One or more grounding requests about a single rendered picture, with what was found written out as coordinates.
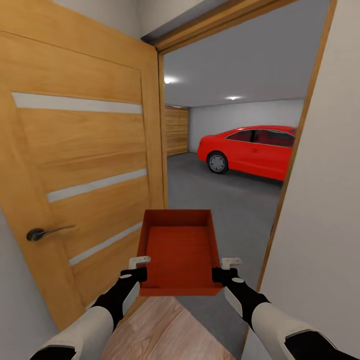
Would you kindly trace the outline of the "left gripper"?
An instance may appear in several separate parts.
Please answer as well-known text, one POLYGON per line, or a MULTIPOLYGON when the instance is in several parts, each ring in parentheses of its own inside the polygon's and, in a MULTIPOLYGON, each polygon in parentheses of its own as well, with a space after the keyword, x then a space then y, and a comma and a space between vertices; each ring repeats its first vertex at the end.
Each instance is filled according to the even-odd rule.
POLYGON ((147 267, 140 267, 137 269, 126 269, 126 270, 122 270, 120 273, 120 276, 122 276, 123 274, 126 273, 135 273, 137 275, 137 277, 139 278, 139 282, 146 282, 147 281, 147 267))

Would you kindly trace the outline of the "storage box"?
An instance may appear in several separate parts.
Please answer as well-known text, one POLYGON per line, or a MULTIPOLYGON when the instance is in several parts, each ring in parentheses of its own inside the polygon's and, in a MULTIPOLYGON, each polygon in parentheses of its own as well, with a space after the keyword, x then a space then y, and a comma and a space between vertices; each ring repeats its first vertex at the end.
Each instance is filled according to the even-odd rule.
POLYGON ((144 256, 140 296, 215 296, 224 288, 212 280, 221 264, 210 209, 146 209, 137 250, 144 256))

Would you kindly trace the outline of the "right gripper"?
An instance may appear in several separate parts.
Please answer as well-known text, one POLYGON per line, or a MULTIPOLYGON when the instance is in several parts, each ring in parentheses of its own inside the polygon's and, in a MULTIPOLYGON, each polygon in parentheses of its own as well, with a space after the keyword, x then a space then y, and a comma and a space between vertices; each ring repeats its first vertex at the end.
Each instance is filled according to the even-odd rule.
POLYGON ((222 283, 223 284, 224 277, 228 274, 237 276, 238 270, 236 268, 230 268, 230 270, 223 270, 222 268, 218 268, 218 267, 213 268, 212 269, 212 281, 214 283, 222 283))

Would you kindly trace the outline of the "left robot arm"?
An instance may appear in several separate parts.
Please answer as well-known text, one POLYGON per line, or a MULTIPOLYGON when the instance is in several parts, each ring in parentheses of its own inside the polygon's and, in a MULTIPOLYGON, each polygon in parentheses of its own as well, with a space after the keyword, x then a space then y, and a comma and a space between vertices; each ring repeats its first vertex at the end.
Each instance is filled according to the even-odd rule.
POLYGON ((98 297, 74 323, 47 341, 29 360, 99 360, 108 340, 137 299, 140 282, 147 281, 150 256, 129 259, 116 285, 98 297))

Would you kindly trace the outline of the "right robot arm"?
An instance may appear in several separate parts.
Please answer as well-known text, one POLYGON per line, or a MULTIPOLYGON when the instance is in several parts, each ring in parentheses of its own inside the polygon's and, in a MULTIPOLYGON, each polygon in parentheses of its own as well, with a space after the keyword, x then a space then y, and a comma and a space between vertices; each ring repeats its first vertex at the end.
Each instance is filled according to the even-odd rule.
POLYGON ((236 268, 240 258, 222 258, 212 281, 222 283, 227 301, 255 332, 272 360, 360 360, 341 352, 325 334, 272 304, 247 286, 236 268))

